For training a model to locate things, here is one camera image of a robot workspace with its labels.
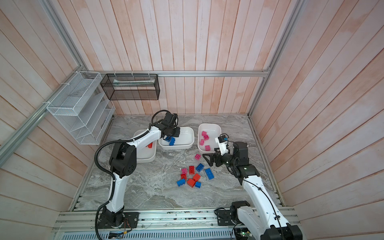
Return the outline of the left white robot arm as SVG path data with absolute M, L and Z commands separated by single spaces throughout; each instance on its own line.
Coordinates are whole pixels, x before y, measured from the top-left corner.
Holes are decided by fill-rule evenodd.
M 160 110 L 154 114 L 166 113 L 159 121 L 151 119 L 149 127 L 140 135 L 128 140 L 110 141 L 101 145 L 95 152 L 94 162 L 102 172 L 111 176 L 111 187 L 108 200 L 97 210 L 96 224 L 107 222 L 112 228 L 119 228 L 124 223 L 124 195 L 129 176 L 136 170 L 137 153 L 149 144 L 166 137 L 177 138 L 180 135 L 179 117 L 168 110 Z M 99 154 L 103 148 L 112 145 L 109 169 L 99 163 Z

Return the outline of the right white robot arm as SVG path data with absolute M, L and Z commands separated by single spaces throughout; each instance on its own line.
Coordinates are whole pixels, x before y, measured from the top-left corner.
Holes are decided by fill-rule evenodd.
M 230 207 L 235 225 L 244 225 L 256 240 L 302 240 L 299 226 L 292 225 L 278 210 L 268 194 L 257 168 L 250 163 L 248 144 L 233 142 L 230 150 L 226 137 L 215 139 L 214 153 L 203 154 L 209 166 L 226 166 L 250 196 L 255 210 L 246 201 L 233 202 Z

